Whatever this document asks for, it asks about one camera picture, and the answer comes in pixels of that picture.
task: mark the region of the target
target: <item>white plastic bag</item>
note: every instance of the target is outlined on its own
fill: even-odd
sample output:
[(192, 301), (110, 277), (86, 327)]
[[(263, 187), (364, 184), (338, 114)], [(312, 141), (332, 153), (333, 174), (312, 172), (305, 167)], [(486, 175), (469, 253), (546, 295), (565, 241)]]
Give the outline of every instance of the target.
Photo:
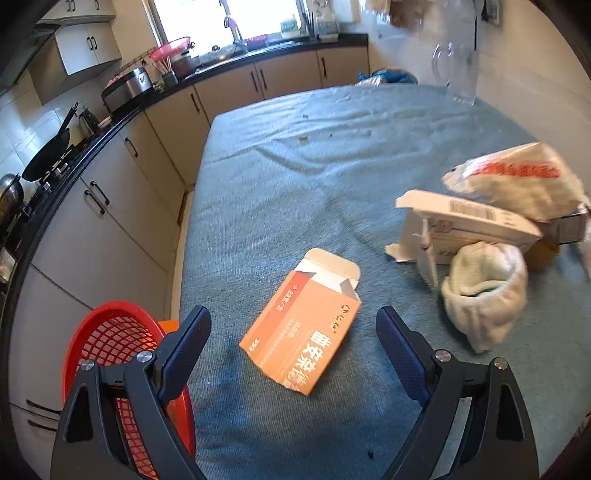
[(538, 221), (569, 215), (584, 199), (583, 183), (539, 142), (468, 160), (442, 180), (453, 192)]

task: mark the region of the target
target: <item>barcode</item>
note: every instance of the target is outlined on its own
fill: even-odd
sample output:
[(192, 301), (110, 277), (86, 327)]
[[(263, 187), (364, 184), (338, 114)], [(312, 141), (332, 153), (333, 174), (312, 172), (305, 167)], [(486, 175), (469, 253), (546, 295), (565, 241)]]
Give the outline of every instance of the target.
[(461, 213), (472, 217), (485, 218), (486, 220), (495, 220), (495, 212), (492, 209), (471, 205), (470, 203), (452, 201), (449, 204), (449, 209), (452, 213)]

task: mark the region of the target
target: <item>cabinet door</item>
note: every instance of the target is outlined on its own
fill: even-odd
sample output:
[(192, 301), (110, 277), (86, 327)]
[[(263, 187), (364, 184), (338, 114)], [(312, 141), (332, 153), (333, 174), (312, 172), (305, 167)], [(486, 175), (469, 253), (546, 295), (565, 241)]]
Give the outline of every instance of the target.
[(267, 99), (322, 88), (315, 51), (258, 61), (255, 65)]
[(359, 81), (359, 72), (369, 75), (366, 47), (325, 48), (317, 53), (322, 85), (325, 88), (354, 85)]
[(68, 75), (98, 64), (86, 25), (63, 27), (58, 30), (56, 41)]
[(90, 309), (30, 267), (18, 298), (10, 340), (10, 402), (61, 410), (61, 372), (70, 340)]
[(177, 218), (183, 201), (184, 183), (145, 113), (135, 117), (119, 135), (152, 188), (156, 190), (173, 217)]
[(113, 15), (115, 16), (115, 8), (111, 0), (82, 0), (90, 5), (92, 15)]
[(61, 20), (64, 24), (72, 24), (81, 21), (108, 21), (114, 16), (115, 9), (111, 0), (60, 0), (41, 21)]
[(254, 65), (221, 73), (195, 84), (210, 122), (220, 113), (263, 100)]
[(50, 480), (51, 455), (53, 454), (53, 444), (56, 441), (56, 433), (31, 425), (29, 421), (50, 429), (56, 429), (57, 422), (31, 415), (14, 406), (10, 407), (10, 411), (22, 457), (35, 470), (41, 480)]
[(82, 173), (82, 179), (123, 230), (166, 272), (172, 270), (177, 217), (164, 206), (123, 140), (113, 137)]
[(60, 18), (68, 18), (76, 15), (72, 11), (72, 0), (60, 0), (56, 5), (43, 16), (43, 20), (59, 20)]
[(51, 220), (33, 266), (90, 308), (113, 300), (163, 319), (166, 273), (109, 213), (101, 215), (80, 179)]
[(86, 26), (88, 35), (94, 46), (94, 53), (98, 63), (106, 63), (121, 58), (121, 52), (115, 41), (115, 36), (108, 23), (91, 23)]
[(195, 88), (159, 101), (146, 114), (185, 184), (194, 184), (209, 134), (209, 122)]

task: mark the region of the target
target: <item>frying pan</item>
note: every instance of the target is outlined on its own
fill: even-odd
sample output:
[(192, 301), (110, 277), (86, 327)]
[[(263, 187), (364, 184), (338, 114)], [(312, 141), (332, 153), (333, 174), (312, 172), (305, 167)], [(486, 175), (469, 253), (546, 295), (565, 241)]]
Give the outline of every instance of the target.
[(70, 129), (68, 128), (68, 124), (74, 117), (77, 109), (78, 102), (70, 108), (56, 136), (49, 140), (29, 162), (25, 171), (22, 172), (22, 178), (26, 181), (40, 180), (51, 169), (53, 164), (61, 158), (70, 144)]

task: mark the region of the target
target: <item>torn cardboard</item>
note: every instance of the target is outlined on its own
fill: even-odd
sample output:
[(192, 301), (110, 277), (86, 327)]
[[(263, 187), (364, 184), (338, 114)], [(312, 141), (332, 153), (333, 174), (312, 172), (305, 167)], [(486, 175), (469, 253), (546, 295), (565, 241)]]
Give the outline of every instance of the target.
[(320, 248), (309, 250), (240, 347), (266, 376), (309, 395), (359, 310), (360, 276), (355, 263)]
[[(396, 207), (408, 209), (398, 243), (385, 247), (397, 262), (417, 261), (416, 235), (421, 245), (432, 247), (430, 256), (439, 265), (449, 265), (466, 245), (502, 243), (525, 253), (542, 237), (538, 227), (517, 213), (448, 195), (409, 190), (396, 200)], [(432, 269), (421, 274), (433, 276)]]

